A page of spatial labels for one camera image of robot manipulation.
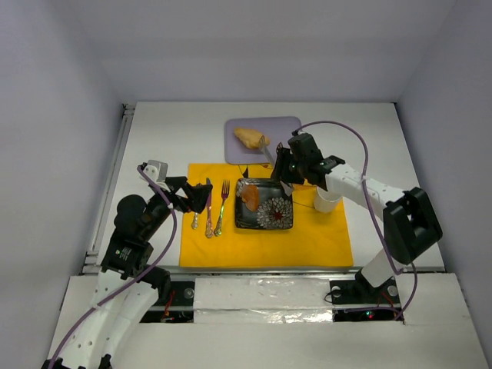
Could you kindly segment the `steel serving tongs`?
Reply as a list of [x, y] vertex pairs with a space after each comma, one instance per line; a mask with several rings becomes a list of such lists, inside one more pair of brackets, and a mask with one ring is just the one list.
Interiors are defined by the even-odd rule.
[[[268, 150], [268, 145], [266, 144], [266, 138], [265, 138], [264, 135], [261, 136], [261, 138], [260, 138], [260, 140], [258, 142], [258, 145], [259, 145], [259, 150], [264, 154], [264, 156], [266, 157], [266, 159], [268, 160], [268, 162], [272, 166], [272, 168], [274, 168], [274, 166], [275, 166], [275, 160], [274, 160], [273, 156], [271, 155], [271, 153]], [[292, 195], [294, 189], [293, 189], [293, 187], [290, 184], [286, 184], [283, 181], [280, 181], [280, 185], [284, 189], [284, 193], [287, 196], [291, 196]]]

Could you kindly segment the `small brown bread piece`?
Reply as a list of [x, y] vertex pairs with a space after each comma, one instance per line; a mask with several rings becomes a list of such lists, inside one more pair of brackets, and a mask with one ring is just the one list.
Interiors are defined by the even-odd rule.
[[244, 206], [252, 212], [256, 212], [259, 208], [260, 198], [258, 187], [254, 184], [246, 184], [240, 192], [241, 200]]

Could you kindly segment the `large yellow bread piece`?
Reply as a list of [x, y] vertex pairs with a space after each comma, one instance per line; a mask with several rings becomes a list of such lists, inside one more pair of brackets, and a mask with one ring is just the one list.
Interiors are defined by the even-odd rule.
[[268, 136], [252, 128], [235, 128], [234, 135], [248, 149], [259, 149], [271, 143]]

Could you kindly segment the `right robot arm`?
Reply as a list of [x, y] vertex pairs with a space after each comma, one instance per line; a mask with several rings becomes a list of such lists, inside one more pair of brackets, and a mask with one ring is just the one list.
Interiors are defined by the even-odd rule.
[[334, 155], [324, 157], [312, 135], [293, 135], [279, 145], [272, 178], [288, 191], [308, 182], [316, 186], [314, 208], [332, 212], [346, 198], [366, 208], [383, 244], [382, 250], [352, 281], [334, 281], [335, 304], [370, 304], [395, 275], [443, 236], [428, 194], [421, 188], [394, 188], [370, 179]]

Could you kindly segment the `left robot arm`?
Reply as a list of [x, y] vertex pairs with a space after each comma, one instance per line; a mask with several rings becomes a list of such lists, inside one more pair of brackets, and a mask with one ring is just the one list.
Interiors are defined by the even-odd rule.
[[88, 310], [62, 338], [45, 368], [111, 368], [133, 330], [156, 302], [173, 298], [168, 271], [148, 262], [152, 236], [177, 212], [201, 213], [212, 184], [190, 185], [185, 177], [158, 183], [146, 201], [129, 195], [118, 203], [115, 229], [98, 272]]

